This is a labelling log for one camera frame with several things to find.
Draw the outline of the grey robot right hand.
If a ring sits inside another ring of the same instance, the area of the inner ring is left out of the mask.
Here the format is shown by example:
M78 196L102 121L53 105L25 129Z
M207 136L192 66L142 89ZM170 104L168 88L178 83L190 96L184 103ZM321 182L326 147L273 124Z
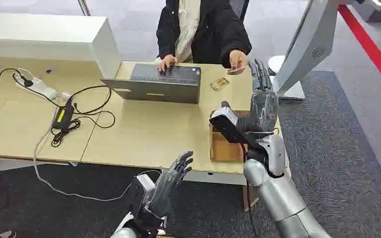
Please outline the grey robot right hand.
M257 58L249 62L253 76L250 113L240 116L237 127L241 132L273 132L278 118L279 97L273 91L267 68Z

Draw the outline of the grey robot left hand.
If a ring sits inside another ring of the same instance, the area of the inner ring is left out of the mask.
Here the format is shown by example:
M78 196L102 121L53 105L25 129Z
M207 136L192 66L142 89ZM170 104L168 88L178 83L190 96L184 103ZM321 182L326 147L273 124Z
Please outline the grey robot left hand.
M164 217L168 213L170 196L185 175L192 170L188 167L193 162L193 151L182 153L170 167L161 173L155 183L155 190L146 203L146 208L157 217Z

